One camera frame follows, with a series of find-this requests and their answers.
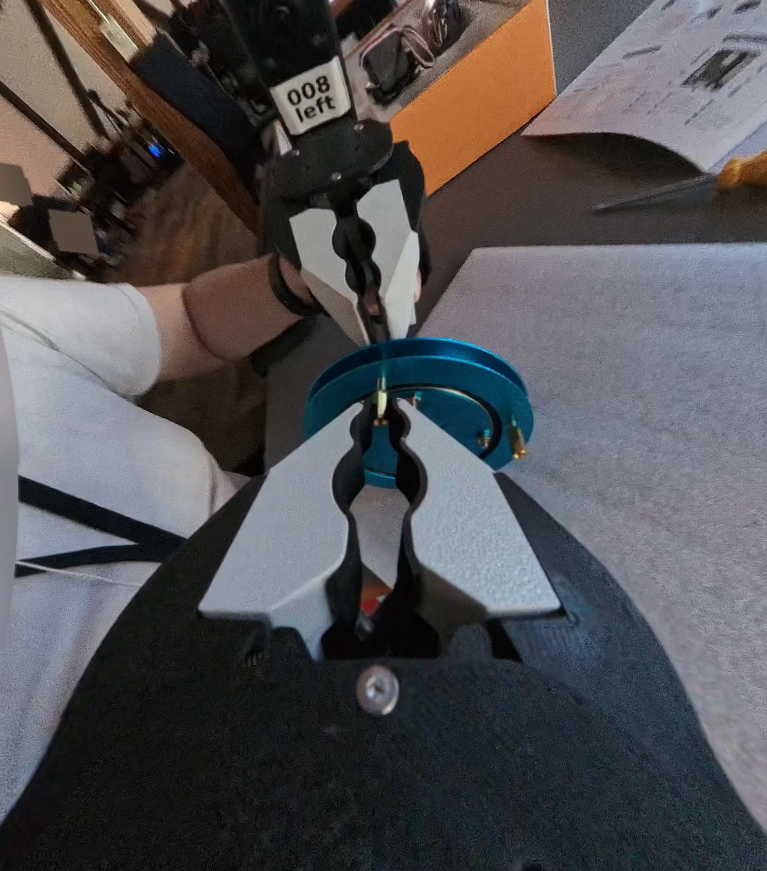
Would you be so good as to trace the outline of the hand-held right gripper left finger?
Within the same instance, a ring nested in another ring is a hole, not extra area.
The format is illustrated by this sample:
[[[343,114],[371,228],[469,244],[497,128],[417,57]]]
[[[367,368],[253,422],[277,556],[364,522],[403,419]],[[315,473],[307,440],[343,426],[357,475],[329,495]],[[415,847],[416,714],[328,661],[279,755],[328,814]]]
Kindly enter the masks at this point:
[[[352,634],[362,561],[350,507],[364,486],[365,408],[348,407],[271,468],[200,601],[209,618],[299,633],[316,660]]]

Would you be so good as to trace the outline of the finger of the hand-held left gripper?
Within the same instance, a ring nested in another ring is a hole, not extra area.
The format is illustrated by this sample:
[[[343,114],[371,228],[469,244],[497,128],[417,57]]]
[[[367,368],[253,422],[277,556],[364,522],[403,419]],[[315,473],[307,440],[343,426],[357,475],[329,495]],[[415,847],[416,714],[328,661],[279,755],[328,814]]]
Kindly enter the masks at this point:
[[[358,217],[374,234],[371,259],[380,273],[377,295],[387,333],[404,339],[416,321],[421,252],[399,181],[373,186],[358,201]]]
[[[359,311],[356,292],[346,278],[346,262],[333,244],[337,226],[329,209],[309,208],[290,219],[300,272],[315,299],[355,344],[369,344],[368,326]]]

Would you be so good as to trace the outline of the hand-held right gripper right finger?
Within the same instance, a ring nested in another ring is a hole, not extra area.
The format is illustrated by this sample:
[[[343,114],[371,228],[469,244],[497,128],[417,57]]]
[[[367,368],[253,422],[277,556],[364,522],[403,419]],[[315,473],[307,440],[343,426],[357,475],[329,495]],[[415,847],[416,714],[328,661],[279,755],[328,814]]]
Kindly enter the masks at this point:
[[[394,401],[396,488],[407,501],[390,654],[434,659],[465,627],[561,610],[493,470],[408,401]]]

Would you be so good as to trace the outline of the blue round metal turntable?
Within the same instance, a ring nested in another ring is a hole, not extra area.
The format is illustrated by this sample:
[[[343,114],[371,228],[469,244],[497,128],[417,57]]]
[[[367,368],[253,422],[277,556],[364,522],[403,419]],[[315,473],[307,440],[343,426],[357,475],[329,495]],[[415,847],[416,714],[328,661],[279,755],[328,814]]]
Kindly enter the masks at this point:
[[[348,407],[372,401],[381,376],[389,405],[406,401],[494,471],[514,460],[508,445],[511,420],[528,448],[534,416],[518,372],[482,347],[434,337],[361,347],[331,364],[308,391],[304,439]]]

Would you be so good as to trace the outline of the yellow handled screwdriver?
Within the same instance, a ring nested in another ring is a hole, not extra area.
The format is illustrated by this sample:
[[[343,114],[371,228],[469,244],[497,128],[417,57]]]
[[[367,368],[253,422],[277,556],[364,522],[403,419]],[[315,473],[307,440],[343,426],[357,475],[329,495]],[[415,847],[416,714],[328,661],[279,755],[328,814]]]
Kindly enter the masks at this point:
[[[748,158],[731,158],[716,174],[705,173],[649,192],[630,195],[620,201],[601,203],[593,211],[613,212],[654,206],[676,199],[694,198],[705,193],[715,196],[748,186],[767,187],[767,149]]]

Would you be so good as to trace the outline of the person's left forearm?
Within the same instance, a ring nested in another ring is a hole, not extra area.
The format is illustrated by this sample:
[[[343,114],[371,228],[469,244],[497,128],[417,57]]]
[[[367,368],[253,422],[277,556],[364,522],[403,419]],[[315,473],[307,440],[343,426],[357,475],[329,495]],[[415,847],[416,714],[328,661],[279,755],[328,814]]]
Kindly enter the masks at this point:
[[[139,288],[158,331],[157,383],[203,376],[245,360],[300,320],[271,289],[273,257]]]

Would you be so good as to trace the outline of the black wristband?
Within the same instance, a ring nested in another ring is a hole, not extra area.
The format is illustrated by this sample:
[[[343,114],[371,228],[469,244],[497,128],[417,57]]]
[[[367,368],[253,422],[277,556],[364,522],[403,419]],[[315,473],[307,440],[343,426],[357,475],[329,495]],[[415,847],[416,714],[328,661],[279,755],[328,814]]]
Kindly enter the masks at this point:
[[[306,301],[290,288],[278,254],[269,254],[269,288],[282,307],[298,318],[307,319],[323,313],[323,307],[316,299],[311,296],[310,301]]]

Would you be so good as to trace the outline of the orange cardboard box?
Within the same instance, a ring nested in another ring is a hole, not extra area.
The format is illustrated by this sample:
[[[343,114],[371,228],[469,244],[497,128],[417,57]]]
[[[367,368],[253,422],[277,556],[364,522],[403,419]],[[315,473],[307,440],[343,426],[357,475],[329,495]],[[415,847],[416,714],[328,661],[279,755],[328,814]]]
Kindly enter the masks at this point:
[[[408,76],[373,96],[371,48],[400,42]],[[359,117],[387,122],[433,194],[556,96],[546,1],[399,2],[344,51]]]

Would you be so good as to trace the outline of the wooden pillar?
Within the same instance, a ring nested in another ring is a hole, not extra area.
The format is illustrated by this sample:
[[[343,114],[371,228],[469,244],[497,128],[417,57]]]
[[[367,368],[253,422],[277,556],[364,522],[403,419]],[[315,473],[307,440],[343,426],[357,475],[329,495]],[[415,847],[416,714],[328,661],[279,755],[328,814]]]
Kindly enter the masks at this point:
[[[138,50],[162,34],[136,3],[55,1],[44,7],[244,225],[259,234],[257,189],[251,193],[220,149],[132,71],[130,61]]]

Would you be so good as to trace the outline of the black office chair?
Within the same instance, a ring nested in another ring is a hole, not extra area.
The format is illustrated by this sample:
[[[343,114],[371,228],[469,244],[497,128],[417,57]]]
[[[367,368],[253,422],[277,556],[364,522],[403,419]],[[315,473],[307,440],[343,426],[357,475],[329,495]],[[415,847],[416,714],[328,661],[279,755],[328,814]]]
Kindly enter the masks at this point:
[[[268,155],[241,105],[228,97],[162,34],[138,50],[130,67],[137,77],[207,136],[256,193],[257,171]]]

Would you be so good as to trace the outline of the white foam sheet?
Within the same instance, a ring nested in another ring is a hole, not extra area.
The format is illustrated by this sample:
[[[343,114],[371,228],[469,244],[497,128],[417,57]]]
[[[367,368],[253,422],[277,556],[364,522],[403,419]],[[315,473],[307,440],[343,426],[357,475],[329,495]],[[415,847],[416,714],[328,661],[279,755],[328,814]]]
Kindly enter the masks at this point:
[[[421,332],[522,376],[509,476],[638,604],[767,831],[767,243],[478,249]]]

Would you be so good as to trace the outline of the printed instruction manual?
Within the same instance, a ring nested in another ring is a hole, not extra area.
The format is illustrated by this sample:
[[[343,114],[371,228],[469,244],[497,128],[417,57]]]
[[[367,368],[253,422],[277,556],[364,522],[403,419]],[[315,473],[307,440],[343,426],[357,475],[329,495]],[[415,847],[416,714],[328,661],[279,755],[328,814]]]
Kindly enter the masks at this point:
[[[767,149],[767,1],[654,2],[524,131],[617,134],[701,171]]]

